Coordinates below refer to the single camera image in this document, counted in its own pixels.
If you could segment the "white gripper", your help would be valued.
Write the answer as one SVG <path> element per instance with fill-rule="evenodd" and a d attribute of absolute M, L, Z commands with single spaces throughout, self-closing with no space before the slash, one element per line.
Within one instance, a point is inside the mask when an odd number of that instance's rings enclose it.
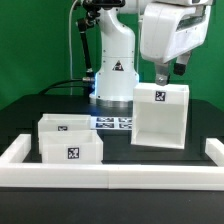
<path fill-rule="evenodd" d="M 155 65 L 157 85 L 168 84 L 167 62 L 173 58 L 177 57 L 173 72 L 179 76 L 185 73 L 191 57 L 188 51 L 205 41 L 210 12 L 211 6 L 205 1 L 191 6 L 161 2 L 147 5 L 142 19 L 140 52 L 143 59 L 161 63 Z"/>

